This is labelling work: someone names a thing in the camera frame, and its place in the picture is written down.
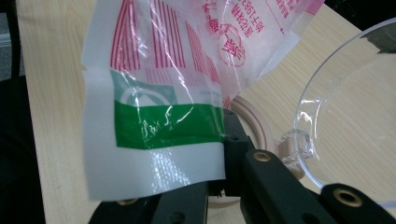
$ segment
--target plastic bag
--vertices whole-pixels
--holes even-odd
[[[324,0],[203,1],[206,29],[216,39],[224,107],[267,74],[300,40]]]
[[[295,45],[313,1],[97,0],[82,57],[91,199],[225,178],[222,107]],[[280,4],[295,6],[273,13],[283,23],[267,16]]]
[[[97,1],[82,60],[92,199],[225,178],[216,48],[199,38],[193,2]]]

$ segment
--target green label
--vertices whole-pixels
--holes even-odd
[[[112,76],[118,147],[153,149],[223,141],[221,107],[169,105],[177,101],[173,87],[121,78],[115,72]],[[152,105],[139,106],[147,101]]]

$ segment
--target white plastic bag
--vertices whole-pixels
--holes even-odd
[[[97,1],[82,60],[92,199],[225,178],[216,48],[192,2]]]

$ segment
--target red chinese characters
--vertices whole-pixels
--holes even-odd
[[[210,34],[213,35],[219,30],[216,3],[206,3],[204,4],[203,8],[206,16],[206,29]]]
[[[256,9],[248,0],[243,0],[241,5],[235,4],[231,13],[247,38],[254,32],[259,33],[264,28],[260,17],[257,16]]]
[[[285,19],[295,9],[298,2],[299,0],[276,0],[276,4],[279,6],[280,13]]]

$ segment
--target red logo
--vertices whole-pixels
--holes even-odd
[[[238,31],[231,24],[222,24],[219,30],[219,55],[221,60],[231,66],[242,66],[246,56]]]

